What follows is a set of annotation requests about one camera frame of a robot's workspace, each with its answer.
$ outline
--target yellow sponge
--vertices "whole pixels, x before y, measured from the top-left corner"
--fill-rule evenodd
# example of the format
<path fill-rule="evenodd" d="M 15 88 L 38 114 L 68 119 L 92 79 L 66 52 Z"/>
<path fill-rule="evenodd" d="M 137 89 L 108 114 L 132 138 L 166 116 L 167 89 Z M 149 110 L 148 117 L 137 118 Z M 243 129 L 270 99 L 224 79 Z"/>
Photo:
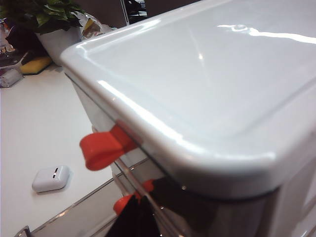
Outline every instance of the yellow sponge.
<path fill-rule="evenodd" d="M 52 63 L 50 57 L 36 57 L 20 67 L 23 75 L 37 75 Z"/>

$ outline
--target orange clip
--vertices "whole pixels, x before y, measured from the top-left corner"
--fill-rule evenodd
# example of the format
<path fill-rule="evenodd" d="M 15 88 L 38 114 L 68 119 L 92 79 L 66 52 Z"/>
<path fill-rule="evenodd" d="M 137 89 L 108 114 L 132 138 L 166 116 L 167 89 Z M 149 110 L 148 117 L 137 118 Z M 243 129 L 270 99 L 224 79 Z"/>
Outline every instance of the orange clip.
<path fill-rule="evenodd" d="M 117 215 L 120 215 L 121 212 L 124 210 L 125 206 L 127 205 L 128 201 L 131 199 L 133 195 L 127 195 L 124 197 L 121 197 L 119 200 L 116 201 L 116 203 L 113 206 L 113 210 Z"/>
<path fill-rule="evenodd" d="M 109 132 L 92 133 L 80 141 L 85 166 L 90 170 L 100 170 L 125 153 L 137 148 L 137 145 L 118 126 Z"/>

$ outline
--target white flower pot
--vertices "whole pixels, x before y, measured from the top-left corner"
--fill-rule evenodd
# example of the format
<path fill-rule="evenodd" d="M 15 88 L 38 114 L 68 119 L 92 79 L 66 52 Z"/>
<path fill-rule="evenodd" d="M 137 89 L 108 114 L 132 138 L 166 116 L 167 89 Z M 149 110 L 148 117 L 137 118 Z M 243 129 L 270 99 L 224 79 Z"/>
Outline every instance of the white flower pot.
<path fill-rule="evenodd" d="M 36 34 L 40 42 L 57 66 L 61 66 L 60 54 L 69 46 L 80 41 L 80 28 L 57 30 L 47 34 Z"/>

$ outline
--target glossy white surface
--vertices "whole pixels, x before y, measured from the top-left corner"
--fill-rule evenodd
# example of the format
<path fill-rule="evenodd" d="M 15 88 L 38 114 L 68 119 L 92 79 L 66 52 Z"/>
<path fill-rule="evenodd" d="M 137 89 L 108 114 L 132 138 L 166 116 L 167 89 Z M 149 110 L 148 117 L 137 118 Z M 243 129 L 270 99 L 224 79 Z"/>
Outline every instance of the glossy white surface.
<path fill-rule="evenodd" d="M 31 231 L 39 227 L 108 181 L 112 173 L 110 168 L 85 168 L 79 141 L 91 133 L 91 123 L 61 68 L 50 66 L 37 76 L 26 76 L 0 94 L 0 235 L 12 237 L 25 225 Z M 35 193 L 36 173 L 61 164 L 71 170 L 67 185 Z"/>
<path fill-rule="evenodd" d="M 61 59 L 179 184 L 250 197 L 315 157 L 315 9 L 312 0 L 204 0 Z"/>

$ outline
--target potted plant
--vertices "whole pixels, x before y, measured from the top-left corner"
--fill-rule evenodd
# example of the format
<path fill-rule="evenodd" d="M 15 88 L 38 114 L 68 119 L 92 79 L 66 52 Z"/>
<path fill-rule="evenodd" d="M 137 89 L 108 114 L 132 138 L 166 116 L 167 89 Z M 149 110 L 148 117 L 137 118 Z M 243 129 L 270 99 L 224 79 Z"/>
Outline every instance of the potted plant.
<path fill-rule="evenodd" d="M 72 0 L 0 0 L 0 18 L 35 32 L 52 60 L 68 46 L 80 41 L 80 22 L 84 13 Z"/>

